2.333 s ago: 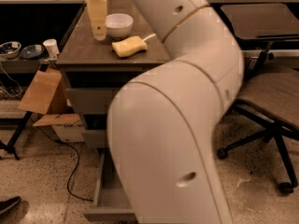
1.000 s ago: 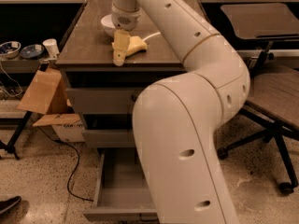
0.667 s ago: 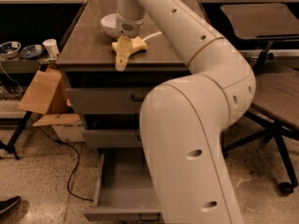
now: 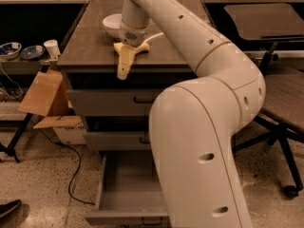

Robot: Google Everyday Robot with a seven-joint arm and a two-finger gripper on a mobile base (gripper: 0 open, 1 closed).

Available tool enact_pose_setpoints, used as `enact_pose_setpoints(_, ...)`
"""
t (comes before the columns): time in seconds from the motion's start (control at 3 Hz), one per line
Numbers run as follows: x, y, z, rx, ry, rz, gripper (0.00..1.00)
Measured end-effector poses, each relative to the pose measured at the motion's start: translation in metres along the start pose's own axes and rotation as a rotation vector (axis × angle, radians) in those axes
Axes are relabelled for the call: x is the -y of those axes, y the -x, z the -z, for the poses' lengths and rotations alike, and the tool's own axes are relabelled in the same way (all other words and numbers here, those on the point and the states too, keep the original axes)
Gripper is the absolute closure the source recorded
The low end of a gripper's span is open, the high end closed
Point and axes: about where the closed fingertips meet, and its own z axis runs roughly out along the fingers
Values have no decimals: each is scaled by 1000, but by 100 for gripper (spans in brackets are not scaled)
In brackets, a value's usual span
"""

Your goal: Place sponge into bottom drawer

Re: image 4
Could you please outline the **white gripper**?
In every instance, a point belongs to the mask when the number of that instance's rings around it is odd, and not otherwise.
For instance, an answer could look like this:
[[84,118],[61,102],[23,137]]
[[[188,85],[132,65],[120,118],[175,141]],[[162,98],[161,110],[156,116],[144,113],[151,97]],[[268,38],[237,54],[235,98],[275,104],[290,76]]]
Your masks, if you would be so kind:
[[120,24],[121,43],[116,45],[116,52],[119,54],[117,77],[125,80],[133,65],[136,49],[140,46],[146,36],[149,23],[136,23],[135,21],[122,21]]

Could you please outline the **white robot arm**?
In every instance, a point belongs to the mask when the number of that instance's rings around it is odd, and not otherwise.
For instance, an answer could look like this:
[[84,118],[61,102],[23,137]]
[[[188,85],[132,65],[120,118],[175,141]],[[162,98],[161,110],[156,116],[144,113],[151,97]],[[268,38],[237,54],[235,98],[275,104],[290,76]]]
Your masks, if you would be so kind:
[[232,137],[265,98],[257,66],[228,38],[176,0],[124,0],[123,33],[150,17],[195,72],[165,89],[149,138],[172,228],[253,228]]

